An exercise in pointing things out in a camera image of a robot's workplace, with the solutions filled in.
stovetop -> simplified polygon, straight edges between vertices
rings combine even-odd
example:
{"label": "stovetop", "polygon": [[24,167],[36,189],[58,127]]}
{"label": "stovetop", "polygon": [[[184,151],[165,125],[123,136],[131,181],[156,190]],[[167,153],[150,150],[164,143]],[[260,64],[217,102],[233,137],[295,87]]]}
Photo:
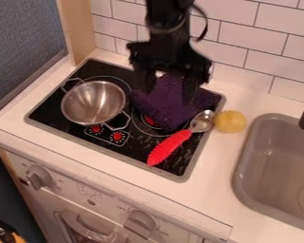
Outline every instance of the stovetop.
{"label": "stovetop", "polygon": [[[90,59],[38,104],[28,114],[26,121],[57,136],[73,140],[90,149],[139,166],[160,176],[178,182],[188,179],[201,149],[206,143],[209,132],[193,134],[190,140],[186,141],[163,163],[156,167],[149,167],[146,165],[148,154],[159,142],[171,134],[165,133],[130,103],[127,103],[123,113],[107,123],[114,127],[120,127],[126,124],[126,120],[129,118],[128,126],[122,130],[111,131],[103,124],[84,127],[69,121],[62,114],[61,101],[66,91],[80,80],[112,82],[124,90],[127,98],[132,88],[135,88],[132,70]],[[221,99],[217,107],[213,106],[210,109],[218,111],[223,103],[224,99]],[[187,128],[188,125],[189,121],[178,130]]]}

red dot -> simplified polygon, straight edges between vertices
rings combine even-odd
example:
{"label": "red dot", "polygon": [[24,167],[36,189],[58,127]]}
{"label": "red dot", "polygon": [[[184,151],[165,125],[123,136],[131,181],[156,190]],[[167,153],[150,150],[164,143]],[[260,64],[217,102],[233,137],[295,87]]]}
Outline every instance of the red dot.
{"label": "red dot", "polygon": [[100,125],[91,128],[94,133],[99,133],[102,130]]}
{"label": "red dot", "polygon": [[144,120],[146,121],[146,123],[148,123],[149,125],[155,125],[156,123],[149,118],[148,116],[144,116]]}
{"label": "red dot", "polygon": [[121,140],[123,137],[122,133],[116,132],[112,135],[113,140]]}

purple towel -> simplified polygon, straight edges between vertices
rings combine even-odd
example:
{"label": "purple towel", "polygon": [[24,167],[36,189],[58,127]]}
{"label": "purple towel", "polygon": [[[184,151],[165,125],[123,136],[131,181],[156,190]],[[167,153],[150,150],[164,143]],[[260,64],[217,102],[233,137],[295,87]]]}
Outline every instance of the purple towel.
{"label": "purple towel", "polygon": [[172,132],[200,111],[217,104],[220,95],[200,88],[193,104],[185,105],[182,100],[182,77],[172,73],[160,77],[150,94],[134,90],[130,99],[141,113],[163,130]]}

white countertop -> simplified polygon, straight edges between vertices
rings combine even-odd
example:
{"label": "white countertop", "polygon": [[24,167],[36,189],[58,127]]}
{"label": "white countertop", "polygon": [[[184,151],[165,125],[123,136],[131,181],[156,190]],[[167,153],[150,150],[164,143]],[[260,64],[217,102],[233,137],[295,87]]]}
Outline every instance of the white countertop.
{"label": "white countertop", "polygon": [[[126,57],[99,49],[91,57],[129,66]],[[125,187],[137,185],[158,198],[169,198],[233,226],[230,239],[238,243],[304,243],[304,231],[246,208],[233,194],[231,176],[247,129],[236,134],[213,130],[191,177],[184,183],[177,183],[25,123],[26,114],[74,69],[67,58],[61,60],[0,112],[1,146],[29,157],[47,158],[46,163],[63,167],[70,173],[84,174],[85,178],[95,179],[97,183],[105,177],[119,178],[119,183]],[[300,117],[304,110],[304,103],[227,82],[214,80],[207,88],[224,94],[227,98],[224,110],[241,111],[249,124],[264,113]],[[91,171],[95,169],[99,176],[85,175],[86,169],[80,169],[81,164]]]}

white oven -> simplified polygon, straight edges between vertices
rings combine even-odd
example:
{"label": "white oven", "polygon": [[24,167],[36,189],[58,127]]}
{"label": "white oven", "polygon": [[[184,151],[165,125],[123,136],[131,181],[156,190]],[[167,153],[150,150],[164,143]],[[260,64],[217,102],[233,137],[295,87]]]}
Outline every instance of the white oven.
{"label": "white oven", "polygon": [[73,178],[16,158],[13,167],[49,243],[223,242],[207,240]]}

